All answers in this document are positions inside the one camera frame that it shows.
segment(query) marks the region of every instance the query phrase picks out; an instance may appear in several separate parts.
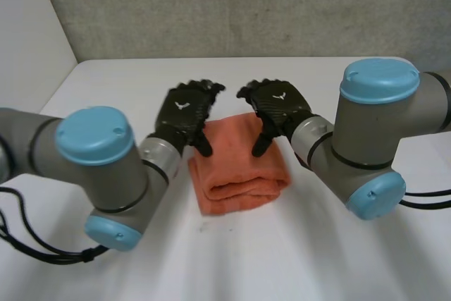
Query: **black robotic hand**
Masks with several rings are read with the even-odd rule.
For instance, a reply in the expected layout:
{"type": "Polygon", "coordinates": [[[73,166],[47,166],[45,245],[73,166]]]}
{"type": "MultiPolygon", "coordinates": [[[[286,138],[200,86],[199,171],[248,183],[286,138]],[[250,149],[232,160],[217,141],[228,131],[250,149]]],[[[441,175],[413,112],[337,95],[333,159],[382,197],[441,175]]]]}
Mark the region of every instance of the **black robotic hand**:
{"type": "Polygon", "coordinates": [[[288,81],[253,80],[237,93],[237,98],[245,98],[263,122],[252,148],[253,156],[262,156],[275,137],[285,135],[291,139],[296,127],[313,116],[305,98],[288,81]]]}
{"type": "Polygon", "coordinates": [[[191,80],[169,90],[152,136],[169,141],[180,153],[185,145],[190,145],[203,156],[211,156],[213,150],[202,130],[216,95],[224,89],[221,84],[210,80],[191,80]]]}

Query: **gray wall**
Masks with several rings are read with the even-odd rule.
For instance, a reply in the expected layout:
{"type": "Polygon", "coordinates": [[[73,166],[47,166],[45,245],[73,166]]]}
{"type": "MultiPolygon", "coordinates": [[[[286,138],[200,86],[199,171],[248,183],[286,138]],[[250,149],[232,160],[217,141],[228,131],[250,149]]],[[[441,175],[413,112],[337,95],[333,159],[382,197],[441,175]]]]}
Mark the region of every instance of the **gray wall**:
{"type": "Polygon", "coordinates": [[[79,61],[402,56],[451,67],[451,0],[51,0],[79,61]]]}

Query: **gray robot arm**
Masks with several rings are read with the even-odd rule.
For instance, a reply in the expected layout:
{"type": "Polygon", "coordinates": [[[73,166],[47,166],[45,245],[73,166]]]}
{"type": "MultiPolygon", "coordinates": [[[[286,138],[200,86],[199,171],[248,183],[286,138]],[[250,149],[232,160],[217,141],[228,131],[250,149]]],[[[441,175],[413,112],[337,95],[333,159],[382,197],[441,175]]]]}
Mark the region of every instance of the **gray robot arm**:
{"type": "Polygon", "coordinates": [[[0,109],[0,183],[29,173],[79,185],[94,206],[85,232],[108,248],[136,246],[180,159],[157,137],[138,149],[125,116],[111,107],[64,120],[0,109]]]}
{"type": "Polygon", "coordinates": [[[392,169],[404,137],[451,130],[451,72],[419,73],[391,59],[348,66],[335,126],[320,116],[291,138],[298,157],[361,219],[392,211],[406,191],[392,169]]]}

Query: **white logo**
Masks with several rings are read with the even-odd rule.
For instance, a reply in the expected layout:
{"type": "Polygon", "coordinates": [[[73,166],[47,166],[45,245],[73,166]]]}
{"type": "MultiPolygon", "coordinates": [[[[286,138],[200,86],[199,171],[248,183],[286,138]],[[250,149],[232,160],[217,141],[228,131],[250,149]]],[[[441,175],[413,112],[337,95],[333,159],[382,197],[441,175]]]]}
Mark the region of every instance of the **white logo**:
{"type": "Polygon", "coordinates": [[[284,100],[285,99],[285,92],[282,95],[280,95],[280,96],[273,95],[273,98],[284,100]]]}
{"type": "Polygon", "coordinates": [[[178,102],[175,102],[175,105],[178,107],[178,109],[182,110],[185,107],[188,107],[190,105],[190,103],[187,102],[186,104],[180,105],[178,102]]]}

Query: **white wall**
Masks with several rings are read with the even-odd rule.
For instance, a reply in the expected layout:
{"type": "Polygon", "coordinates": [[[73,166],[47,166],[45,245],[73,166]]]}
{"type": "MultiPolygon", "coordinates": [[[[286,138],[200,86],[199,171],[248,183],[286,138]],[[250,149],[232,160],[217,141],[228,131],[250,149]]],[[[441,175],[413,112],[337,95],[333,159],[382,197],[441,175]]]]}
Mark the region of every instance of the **white wall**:
{"type": "Polygon", "coordinates": [[[50,0],[0,0],[0,107],[39,111],[76,64],[50,0]]]}

